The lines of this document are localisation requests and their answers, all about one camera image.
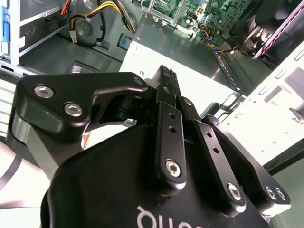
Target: red wire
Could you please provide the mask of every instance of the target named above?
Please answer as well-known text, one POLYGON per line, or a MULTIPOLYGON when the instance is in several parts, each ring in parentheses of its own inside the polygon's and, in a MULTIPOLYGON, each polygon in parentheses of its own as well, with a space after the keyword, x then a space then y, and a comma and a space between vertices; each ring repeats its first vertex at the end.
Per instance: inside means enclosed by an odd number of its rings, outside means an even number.
POLYGON ((282 30, 277 34, 277 36, 271 41, 271 43, 268 45, 267 48, 262 52, 261 55, 264 55, 272 46, 273 44, 279 39, 279 37, 282 35, 282 33, 285 31, 285 29, 293 22, 293 20, 299 16, 300 12, 304 10, 304 6, 302 6, 299 11, 297 11, 292 18, 290 18, 289 22, 282 28, 282 30))
POLYGON ((62 8, 61 15, 64 15, 67 13, 67 8, 68 8, 70 2, 71 2, 71 0, 66 0, 66 3, 64 5, 64 7, 62 8))

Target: fan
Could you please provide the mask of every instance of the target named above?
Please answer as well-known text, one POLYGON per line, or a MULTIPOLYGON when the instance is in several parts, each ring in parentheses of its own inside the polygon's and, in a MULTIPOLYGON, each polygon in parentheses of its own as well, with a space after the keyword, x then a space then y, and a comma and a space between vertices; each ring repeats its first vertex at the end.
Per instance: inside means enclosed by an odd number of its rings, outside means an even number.
POLYGON ((245 55, 261 57, 275 67, 304 38, 303 9, 304 0, 252 0, 230 31, 227 42, 240 47, 245 55), (280 27, 287 20, 282 30, 280 27))

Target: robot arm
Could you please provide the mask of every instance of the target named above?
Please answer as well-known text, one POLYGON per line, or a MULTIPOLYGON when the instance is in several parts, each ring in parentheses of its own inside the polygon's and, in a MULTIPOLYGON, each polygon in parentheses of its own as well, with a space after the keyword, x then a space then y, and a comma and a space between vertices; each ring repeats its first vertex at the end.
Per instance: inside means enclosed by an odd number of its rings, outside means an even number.
POLYGON ((216 118, 199 118, 164 66, 148 84, 132 73, 25 77, 8 142, 25 145, 51 180, 42 228, 267 228, 261 214, 290 208, 216 118), (136 126, 82 150, 85 131, 127 119, 136 126))

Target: motherboard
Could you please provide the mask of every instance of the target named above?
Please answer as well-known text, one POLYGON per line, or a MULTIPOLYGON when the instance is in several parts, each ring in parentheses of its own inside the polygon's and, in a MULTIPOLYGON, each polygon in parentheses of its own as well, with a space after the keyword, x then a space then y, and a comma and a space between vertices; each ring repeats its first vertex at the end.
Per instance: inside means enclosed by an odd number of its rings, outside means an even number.
POLYGON ((229 33, 251 0, 155 0, 153 9, 174 19, 182 7, 177 25, 204 37, 198 24, 205 24, 211 31, 212 42, 224 44, 223 36, 229 33))

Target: capacitor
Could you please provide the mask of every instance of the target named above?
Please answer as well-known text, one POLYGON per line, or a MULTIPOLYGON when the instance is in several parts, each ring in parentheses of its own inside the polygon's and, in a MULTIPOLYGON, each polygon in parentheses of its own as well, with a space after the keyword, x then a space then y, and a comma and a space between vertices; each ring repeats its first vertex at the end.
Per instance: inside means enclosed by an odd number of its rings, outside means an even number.
POLYGON ((217 2, 214 2, 214 3, 212 4, 212 7, 213 7, 213 8, 217 8, 217 7, 219 7, 219 4, 218 4, 217 2))

